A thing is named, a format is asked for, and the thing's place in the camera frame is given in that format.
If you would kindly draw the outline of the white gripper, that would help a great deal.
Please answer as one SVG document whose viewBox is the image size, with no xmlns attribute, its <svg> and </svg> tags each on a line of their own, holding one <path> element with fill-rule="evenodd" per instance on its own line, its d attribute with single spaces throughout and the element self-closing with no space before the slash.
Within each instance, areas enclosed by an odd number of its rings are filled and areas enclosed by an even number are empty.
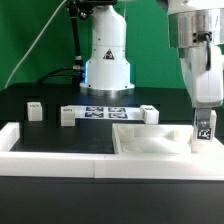
<svg viewBox="0 0 224 224">
<path fill-rule="evenodd" d="M 195 124 L 198 129 L 210 127 L 212 107 L 222 105 L 223 93 L 223 57 L 218 46 L 211 46 L 211 68 L 206 69 L 207 49 L 205 47 L 188 48 L 184 58 L 180 59 L 183 80 L 195 109 Z"/>
</svg>

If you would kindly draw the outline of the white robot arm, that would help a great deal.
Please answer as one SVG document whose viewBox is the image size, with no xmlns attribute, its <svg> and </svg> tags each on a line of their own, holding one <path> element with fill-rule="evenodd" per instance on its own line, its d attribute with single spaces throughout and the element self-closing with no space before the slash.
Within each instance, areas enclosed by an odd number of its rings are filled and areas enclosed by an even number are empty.
<svg viewBox="0 0 224 224">
<path fill-rule="evenodd" d="M 224 0 L 156 0 L 167 12 L 169 46 L 178 50 L 184 83 L 195 109 L 195 125 L 207 129 L 211 110 L 224 100 Z M 131 90 L 125 58 L 126 22 L 115 12 L 117 0 L 83 0 L 93 9 L 92 56 L 81 90 L 117 94 Z"/>
</svg>

